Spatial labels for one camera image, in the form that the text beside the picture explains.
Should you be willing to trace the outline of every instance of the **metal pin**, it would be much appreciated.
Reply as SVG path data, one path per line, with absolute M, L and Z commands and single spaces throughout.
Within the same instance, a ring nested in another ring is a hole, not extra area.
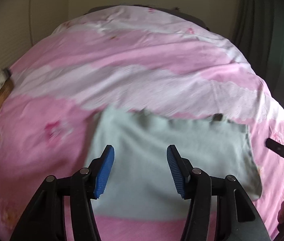
M 53 182 L 55 180 L 55 177 L 54 176 L 48 176 L 46 178 L 46 182 Z
M 227 175 L 226 178 L 227 178 L 229 181 L 232 181 L 232 182 L 236 181 L 236 178 L 235 178 L 235 176 L 233 176 L 233 175 Z
M 87 174 L 89 171 L 90 171 L 90 170 L 89 170 L 88 168 L 82 168 L 82 169 L 80 170 L 80 173 L 81 173 L 82 175 L 85 175 L 85 174 Z
M 199 174 L 201 174 L 202 170 L 199 169 L 199 168 L 194 168 L 194 169 L 192 169 L 192 172 L 193 172 L 194 174 L 199 175 Z

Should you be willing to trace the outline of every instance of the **bed sheet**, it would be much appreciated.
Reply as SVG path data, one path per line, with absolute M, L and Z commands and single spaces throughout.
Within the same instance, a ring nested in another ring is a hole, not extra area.
M 83 166 L 92 117 L 109 104 L 179 118 L 223 113 L 248 124 L 263 185 L 254 204 L 271 237 L 277 234 L 284 159 L 264 141 L 284 144 L 284 110 L 227 39 L 152 8 L 116 6 L 60 25 L 11 71 L 15 89 L 0 110 L 2 240 L 47 175 L 66 177 Z M 96 221 L 102 240 L 121 241 L 179 240 L 184 225 Z M 72 240 L 69 205 L 66 228 Z

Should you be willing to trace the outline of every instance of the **dark green curtain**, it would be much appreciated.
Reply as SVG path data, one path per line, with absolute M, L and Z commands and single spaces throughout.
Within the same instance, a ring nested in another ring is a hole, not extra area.
M 284 108 L 284 0 L 241 0 L 233 43 Z

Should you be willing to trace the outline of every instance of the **pink and white bedding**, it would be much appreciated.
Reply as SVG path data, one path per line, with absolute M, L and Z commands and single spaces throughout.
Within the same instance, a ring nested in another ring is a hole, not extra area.
M 117 6 L 60 25 L 12 67 L 15 89 L 0 110 L 0 238 L 47 175 L 80 169 L 92 115 L 108 104 L 181 118 L 223 113 L 248 124 L 262 197 L 255 201 L 277 234 L 284 159 L 264 147 L 284 144 L 284 110 L 227 39 L 150 8 Z M 102 240 L 179 240 L 184 220 L 96 216 Z M 72 240 L 69 210 L 67 234 Z

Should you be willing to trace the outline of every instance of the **bed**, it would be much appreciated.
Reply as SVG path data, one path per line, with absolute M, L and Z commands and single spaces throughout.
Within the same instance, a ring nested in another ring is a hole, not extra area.
M 115 6 L 61 24 L 10 70 L 15 88 L 0 109 L 1 240 L 47 175 L 83 166 L 92 117 L 108 105 L 248 124 L 263 185 L 254 204 L 271 238 L 278 233 L 284 159 L 264 141 L 284 144 L 284 110 L 227 39 L 153 8 Z M 102 240 L 179 240 L 184 225 L 95 216 Z

